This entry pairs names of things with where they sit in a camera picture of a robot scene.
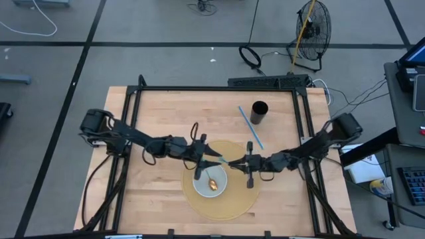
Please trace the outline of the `black chair base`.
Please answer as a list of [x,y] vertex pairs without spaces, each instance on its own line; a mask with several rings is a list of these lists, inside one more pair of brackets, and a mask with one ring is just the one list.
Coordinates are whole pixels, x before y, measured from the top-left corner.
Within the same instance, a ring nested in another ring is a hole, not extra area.
[[0,131],[5,127],[5,124],[9,118],[13,116],[11,104],[6,102],[0,102]]

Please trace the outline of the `white box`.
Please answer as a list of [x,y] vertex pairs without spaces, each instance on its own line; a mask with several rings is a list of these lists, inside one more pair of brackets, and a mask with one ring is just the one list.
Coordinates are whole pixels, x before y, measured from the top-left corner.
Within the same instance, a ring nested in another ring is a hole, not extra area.
[[344,170],[348,172],[354,183],[359,184],[385,178],[381,165],[383,163],[379,163],[376,155],[372,154],[356,163],[344,166]]

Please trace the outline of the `wipes canister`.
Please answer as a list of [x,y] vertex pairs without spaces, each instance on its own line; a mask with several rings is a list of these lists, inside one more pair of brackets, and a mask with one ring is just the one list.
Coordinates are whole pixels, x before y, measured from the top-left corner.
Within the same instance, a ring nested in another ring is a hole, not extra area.
[[385,177],[371,181],[369,188],[371,192],[381,196],[391,195],[394,193],[392,177]]

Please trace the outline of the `computer monitor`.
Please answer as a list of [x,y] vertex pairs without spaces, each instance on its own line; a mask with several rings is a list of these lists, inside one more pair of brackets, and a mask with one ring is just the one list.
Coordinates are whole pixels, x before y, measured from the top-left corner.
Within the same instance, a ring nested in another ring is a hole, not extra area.
[[425,66],[425,44],[411,48],[399,63],[404,66]]

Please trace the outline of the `black cup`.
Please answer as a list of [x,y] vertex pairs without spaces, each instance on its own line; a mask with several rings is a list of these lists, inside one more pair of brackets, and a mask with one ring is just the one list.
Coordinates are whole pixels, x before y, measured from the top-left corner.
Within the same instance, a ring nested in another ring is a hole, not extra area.
[[250,122],[254,125],[260,124],[265,115],[268,113],[268,105],[263,101],[256,101],[252,104],[250,113]]

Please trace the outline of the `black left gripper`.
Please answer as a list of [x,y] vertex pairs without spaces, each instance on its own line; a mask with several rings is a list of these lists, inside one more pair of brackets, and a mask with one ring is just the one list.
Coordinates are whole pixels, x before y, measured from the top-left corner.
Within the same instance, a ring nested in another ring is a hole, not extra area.
[[216,152],[214,149],[210,148],[209,144],[205,144],[207,135],[202,134],[200,139],[196,139],[189,146],[189,149],[186,150],[187,155],[184,156],[185,161],[190,161],[195,163],[195,172],[194,180],[198,181],[201,178],[202,171],[209,167],[219,166],[220,162],[216,161],[204,161],[203,153],[205,150],[205,155],[213,157],[221,157],[222,155]]

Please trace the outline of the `green-handled gold spoon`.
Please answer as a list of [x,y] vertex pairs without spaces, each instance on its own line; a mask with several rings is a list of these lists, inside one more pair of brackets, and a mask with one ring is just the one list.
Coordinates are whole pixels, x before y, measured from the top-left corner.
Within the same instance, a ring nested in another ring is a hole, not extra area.
[[209,189],[212,190],[212,191],[217,191],[218,190],[217,182],[211,177],[211,174],[209,173],[209,170],[213,169],[214,167],[215,167],[215,165],[210,166],[210,167],[205,167],[203,169],[203,171],[207,174]]

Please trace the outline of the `black perforated box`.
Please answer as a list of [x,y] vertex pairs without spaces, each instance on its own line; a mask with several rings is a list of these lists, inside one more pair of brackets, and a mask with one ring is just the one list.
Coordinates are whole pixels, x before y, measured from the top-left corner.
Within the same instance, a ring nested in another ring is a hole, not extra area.
[[229,87],[240,88],[296,88],[306,87],[309,84],[307,74],[289,74],[278,76],[258,76],[249,78],[229,78]]

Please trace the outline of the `black keyboard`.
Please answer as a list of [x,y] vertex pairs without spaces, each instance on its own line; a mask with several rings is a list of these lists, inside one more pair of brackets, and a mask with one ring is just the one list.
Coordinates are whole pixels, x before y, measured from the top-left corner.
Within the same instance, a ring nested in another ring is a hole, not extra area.
[[397,171],[411,204],[425,206],[425,167],[399,167]]

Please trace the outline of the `blue straw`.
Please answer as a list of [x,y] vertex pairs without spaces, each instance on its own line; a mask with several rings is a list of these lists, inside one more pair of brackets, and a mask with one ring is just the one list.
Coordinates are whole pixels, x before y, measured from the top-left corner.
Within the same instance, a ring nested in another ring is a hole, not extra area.
[[258,134],[255,132],[255,129],[253,128],[252,124],[250,123],[249,119],[247,118],[246,114],[244,113],[244,110],[241,106],[238,106],[239,112],[241,113],[242,117],[244,118],[248,128],[250,129],[252,135],[254,136],[257,144],[260,146],[261,150],[264,150],[264,145],[262,144],[260,138],[258,137]]

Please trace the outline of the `round yellow woven placemat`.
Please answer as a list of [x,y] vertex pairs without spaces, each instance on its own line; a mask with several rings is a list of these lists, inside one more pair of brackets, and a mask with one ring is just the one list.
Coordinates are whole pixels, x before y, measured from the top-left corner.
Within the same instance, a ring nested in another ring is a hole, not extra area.
[[[240,159],[246,153],[244,147],[231,141],[212,141],[209,145],[228,162]],[[206,156],[204,159],[219,162],[216,157]],[[187,169],[182,172],[181,187],[187,202],[199,215],[210,220],[232,220],[243,215],[256,202],[260,192],[260,183],[257,182],[252,189],[248,189],[248,178],[242,171],[231,169],[225,163],[221,163],[219,166],[224,168],[228,177],[228,184],[221,195],[215,198],[199,195],[193,187],[194,172]]]

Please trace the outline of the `white bowl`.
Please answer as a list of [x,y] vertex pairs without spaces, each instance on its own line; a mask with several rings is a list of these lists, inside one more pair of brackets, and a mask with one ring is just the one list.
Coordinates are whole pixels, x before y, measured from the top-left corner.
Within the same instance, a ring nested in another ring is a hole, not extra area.
[[201,178],[198,181],[193,180],[193,187],[195,191],[202,197],[215,198],[225,191],[228,184],[228,177],[222,166],[215,166],[213,169],[209,170],[209,173],[211,174],[211,177],[217,182],[217,191],[212,191],[209,189],[208,177],[204,171],[202,172]]

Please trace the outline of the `grey floor bar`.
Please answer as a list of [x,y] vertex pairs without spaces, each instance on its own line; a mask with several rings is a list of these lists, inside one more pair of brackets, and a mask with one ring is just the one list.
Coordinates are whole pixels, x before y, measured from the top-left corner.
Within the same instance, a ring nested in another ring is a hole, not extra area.
[[0,74],[0,82],[12,82],[20,84],[31,84],[31,77],[19,74]]

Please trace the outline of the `grey keyboard desk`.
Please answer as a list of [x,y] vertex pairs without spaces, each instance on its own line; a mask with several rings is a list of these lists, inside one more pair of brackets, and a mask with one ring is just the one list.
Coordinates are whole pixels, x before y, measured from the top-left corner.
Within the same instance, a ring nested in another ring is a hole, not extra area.
[[384,157],[392,177],[396,219],[405,226],[425,229],[425,206],[411,204],[397,171],[399,167],[425,167],[425,149],[390,144],[384,149]]

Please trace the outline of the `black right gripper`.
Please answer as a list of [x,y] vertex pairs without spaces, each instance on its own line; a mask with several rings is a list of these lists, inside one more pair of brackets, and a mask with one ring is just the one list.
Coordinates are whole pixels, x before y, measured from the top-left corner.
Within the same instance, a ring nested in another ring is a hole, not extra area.
[[237,169],[242,171],[244,174],[248,175],[247,188],[252,189],[254,186],[254,178],[252,176],[253,172],[261,171],[263,166],[263,157],[259,154],[253,154],[253,143],[249,141],[246,144],[246,156],[241,157],[240,159],[229,161],[228,166],[231,169]]

